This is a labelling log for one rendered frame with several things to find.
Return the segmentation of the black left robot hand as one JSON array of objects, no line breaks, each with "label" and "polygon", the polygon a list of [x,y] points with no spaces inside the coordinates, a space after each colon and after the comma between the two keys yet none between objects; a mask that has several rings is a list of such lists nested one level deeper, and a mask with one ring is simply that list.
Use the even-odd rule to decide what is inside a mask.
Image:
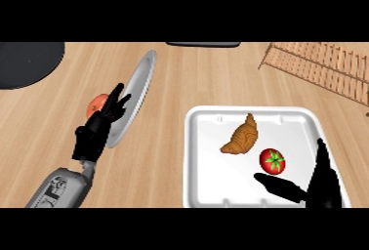
[{"label": "black left robot hand", "polygon": [[123,89],[125,84],[120,83],[108,95],[103,109],[92,114],[86,125],[80,126],[76,130],[77,141],[73,153],[74,160],[97,162],[103,155],[111,124],[125,116],[125,104],[132,99],[131,94],[120,99]]}]

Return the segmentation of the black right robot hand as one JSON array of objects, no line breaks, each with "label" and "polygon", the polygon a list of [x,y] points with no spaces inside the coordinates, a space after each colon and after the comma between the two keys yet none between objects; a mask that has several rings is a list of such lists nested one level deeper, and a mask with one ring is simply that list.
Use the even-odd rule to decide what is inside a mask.
[{"label": "black right robot hand", "polygon": [[318,139],[317,167],[308,190],[293,181],[268,174],[258,173],[255,178],[271,194],[296,203],[305,201],[309,209],[343,207],[339,173],[331,165],[328,146],[322,138]]}]

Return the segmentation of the brown croissant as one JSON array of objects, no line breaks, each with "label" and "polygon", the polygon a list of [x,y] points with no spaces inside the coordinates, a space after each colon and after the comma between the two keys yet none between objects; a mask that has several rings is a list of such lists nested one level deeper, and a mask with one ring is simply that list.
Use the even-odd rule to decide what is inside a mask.
[{"label": "brown croissant", "polygon": [[222,153],[246,154],[259,140],[259,129],[255,115],[249,114],[246,122],[234,131],[231,141],[221,148]]}]

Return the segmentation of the orange-red tomato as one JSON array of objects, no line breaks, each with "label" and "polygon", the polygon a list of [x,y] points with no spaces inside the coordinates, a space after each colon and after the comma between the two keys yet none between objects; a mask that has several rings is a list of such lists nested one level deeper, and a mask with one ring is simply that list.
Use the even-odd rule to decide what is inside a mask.
[{"label": "orange-red tomato", "polygon": [[94,113],[103,110],[107,99],[108,99],[107,94],[101,94],[94,98],[88,107],[88,117],[92,117]]}]

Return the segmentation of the red tomato with green stem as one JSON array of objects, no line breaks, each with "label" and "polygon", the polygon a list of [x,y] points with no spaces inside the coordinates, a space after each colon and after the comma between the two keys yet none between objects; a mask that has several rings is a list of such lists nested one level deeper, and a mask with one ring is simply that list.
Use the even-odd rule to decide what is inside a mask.
[{"label": "red tomato with green stem", "polygon": [[263,170],[271,175],[280,175],[286,169],[286,157],[283,153],[274,149],[268,148],[260,153],[260,165]]}]

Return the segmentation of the grey plate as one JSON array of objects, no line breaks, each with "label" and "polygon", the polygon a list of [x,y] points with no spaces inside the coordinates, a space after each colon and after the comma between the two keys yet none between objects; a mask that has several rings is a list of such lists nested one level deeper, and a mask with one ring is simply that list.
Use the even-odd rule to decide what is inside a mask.
[{"label": "grey plate", "polygon": [[114,148],[119,145],[129,131],[131,125],[134,124],[151,87],[154,68],[156,50],[150,50],[138,64],[125,93],[122,94],[122,97],[132,95],[132,98],[125,104],[126,113],[123,117],[111,124],[111,130],[107,140],[108,148]]}]

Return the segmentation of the dark grey round object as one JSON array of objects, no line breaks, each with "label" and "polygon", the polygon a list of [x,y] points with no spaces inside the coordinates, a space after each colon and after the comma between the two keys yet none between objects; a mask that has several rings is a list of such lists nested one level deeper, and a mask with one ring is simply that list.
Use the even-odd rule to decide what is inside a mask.
[{"label": "dark grey round object", "polygon": [[55,70],[64,42],[0,42],[0,90],[29,87]]}]

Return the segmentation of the dark grey flat object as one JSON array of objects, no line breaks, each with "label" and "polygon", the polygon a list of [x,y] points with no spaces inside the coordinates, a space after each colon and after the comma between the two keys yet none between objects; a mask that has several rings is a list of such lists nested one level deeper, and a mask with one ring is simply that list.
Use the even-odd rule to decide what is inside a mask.
[{"label": "dark grey flat object", "polygon": [[241,42],[166,42],[170,46],[203,48],[235,48]]}]

